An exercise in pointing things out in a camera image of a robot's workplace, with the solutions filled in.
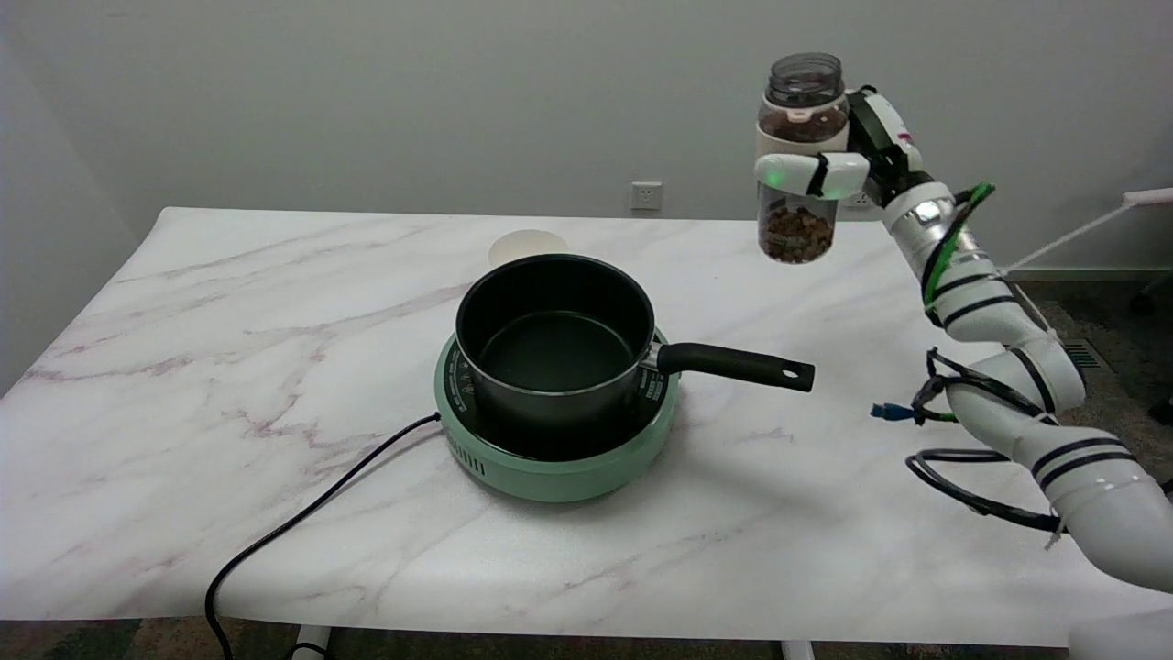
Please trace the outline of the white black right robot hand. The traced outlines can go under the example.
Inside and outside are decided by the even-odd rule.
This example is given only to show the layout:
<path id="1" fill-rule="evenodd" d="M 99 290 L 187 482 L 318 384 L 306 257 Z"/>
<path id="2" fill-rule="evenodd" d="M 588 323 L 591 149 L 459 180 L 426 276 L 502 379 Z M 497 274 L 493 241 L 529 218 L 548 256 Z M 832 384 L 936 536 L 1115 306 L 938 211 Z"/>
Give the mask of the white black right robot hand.
<path id="1" fill-rule="evenodd" d="M 833 202 L 865 195 L 880 206 L 933 181 L 904 120 L 872 86 L 813 108 L 762 101 L 753 171 L 780 193 Z"/>

